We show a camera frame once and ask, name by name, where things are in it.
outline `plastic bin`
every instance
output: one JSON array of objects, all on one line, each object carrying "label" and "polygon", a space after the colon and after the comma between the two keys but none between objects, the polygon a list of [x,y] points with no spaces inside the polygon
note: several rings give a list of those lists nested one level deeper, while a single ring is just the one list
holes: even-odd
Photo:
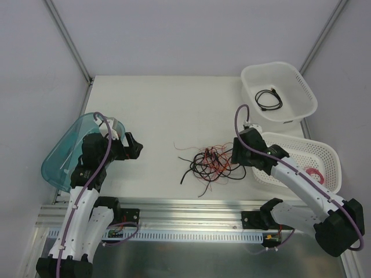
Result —
[{"label": "plastic bin", "polygon": [[[250,121],[257,123],[263,131],[291,129],[303,118],[317,110],[317,99],[298,70],[284,62],[251,65],[241,73],[242,98],[250,106]],[[282,100],[282,107],[273,111],[262,111],[255,102],[261,90],[275,89]],[[263,94],[259,103],[274,105],[278,100]]]},{"label": "plastic bin", "polygon": [[[336,151],[325,143],[287,136],[278,133],[264,132],[261,134],[268,146],[277,144],[289,153],[297,164],[305,168],[315,168],[324,177],[323,186],[333,193],[341,188],[341,167]],[[255,179],[261,184],[273,184],[284,186],[283,183],[274,177],[267,175],[255,167],[252,168]]]}]

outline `black cable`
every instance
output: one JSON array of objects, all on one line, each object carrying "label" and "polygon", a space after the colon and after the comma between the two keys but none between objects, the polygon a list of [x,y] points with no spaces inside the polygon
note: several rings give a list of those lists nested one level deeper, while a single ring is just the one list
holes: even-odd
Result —
[{"label": "black cable", "polygon": [[[268,94],[271,94],[272,96],[274,96],[278,100],[278,103],[275,104],[275,105],[263,105],[263,104],[260,104],[259,103],[259,99],[265,93],[268,93]],[[261,90],[261,91],[257,92],[257,94],[255,95],[255,101],[256,101],[256,104],[260,107],[260,109],[262,111],[273,111],[273,110],[277,110],[277,109],[280,109],[282,107],[282,105],[283,105],[282,104],[282,100],[281,100],[280,96],[278,95],[278,93],[276,92],[275,89]]]},{"label": "black cable", "polygon": [[[231,180],[242,180],[243,178],[246,177],[245,167],[243,166],[244,174],[241,178],[230,177],[231,173],[238,169],[241,165],[232,168],[232,166],[229,163],[231,158],[226,159],[225,157],[222,156],[232,150],[233,149],[229,149],[223,153],[218,153],[217,149],[215,148],[210,149],[206,148],[204,152],[199,152],[198,154],[196,154],[193,160],[184,159],[178,156],[179,159],[190,162],[190,168],[182,176],[180,184],[183,183],[184,178],[189,172],[193,172],[193,175],[196,178],[200,178],[202,180],[207,181],[208,184],[205,188],[205,191],[203,192],[203,194],[198,196],[200,198],[206,193],[210,186],[210,183],[218,180],[220,177],[230,178]],[[221,172],[215,169],[218,167],[224,167],[224,165],[227,165],[227,167],[223,169],[223,171]]]}]

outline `white table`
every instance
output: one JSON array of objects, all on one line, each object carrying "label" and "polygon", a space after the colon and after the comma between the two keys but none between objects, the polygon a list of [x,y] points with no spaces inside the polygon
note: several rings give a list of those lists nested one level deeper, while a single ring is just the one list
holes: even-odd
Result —
[{"label": "white table", "polygon": [[[137,160],[112,163],[101,194],[125,198],[195,200],[205,185],[192,173],[183,185],[196,149],[232,142],[234,114],[243,103],[237,77],[216,76],[97,76],[86,112],[99,111],[121,121],[144,145]],[[241,112],[241,125],[245,111]],[[297,125],[286,134],[302,137]],[[213,183],[203,200],[297,200],[291,190],[259,184],[252,171],[244,180]]]}]

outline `tangled cables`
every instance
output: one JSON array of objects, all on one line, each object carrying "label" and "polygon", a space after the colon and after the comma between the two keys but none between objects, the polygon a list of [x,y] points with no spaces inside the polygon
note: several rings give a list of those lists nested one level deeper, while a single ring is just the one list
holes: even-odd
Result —
[{"label": "tangled cables", "polygon": [[181,178],[180,184],[183,183],[184,178],[189,172],[193,172],[193,175],[200,179],[207,181],[208,184],[205,188],[203,194],[199,195],[198,197],[202,197],[208,188],[210,187],[210,183],[217,181],[220,177],[222,178],[229,178],[231,180],[242,180],[246,177],[246,169],[243,166],[243,177],[235,178],[231,177],[231,173],[236,169],[240,168],[241,165],[237,165],[235,167],[231,164],[231,156],[228,154],[232,151],[232,149],[225,150],[227,147],[226,145],[217,145],[213,147],[207,147],[200,149],[199,153],[196,154],[193,158],[193,161],[184,159],[178,156],[181,160],[190,162],[190,169],[187,170],[183,177]]}]

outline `perforated white basket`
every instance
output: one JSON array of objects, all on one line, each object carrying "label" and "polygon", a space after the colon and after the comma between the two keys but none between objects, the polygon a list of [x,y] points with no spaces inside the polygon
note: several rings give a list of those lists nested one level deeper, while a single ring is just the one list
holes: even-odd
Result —
[{"label": "perforated white basket", "polygon": [[[337,153],[330,146],[313,140],[265,132],[261,134],[268,146],[277,144],[290,154],[301,168],[315,168],[323,175],[323,186],[337,193],[341,187],[341,167]],[[286,187],[264,171],[253,167],[255,179],[262,184],[273,184]],[[318,175],[313,178],[319,181]]]}]

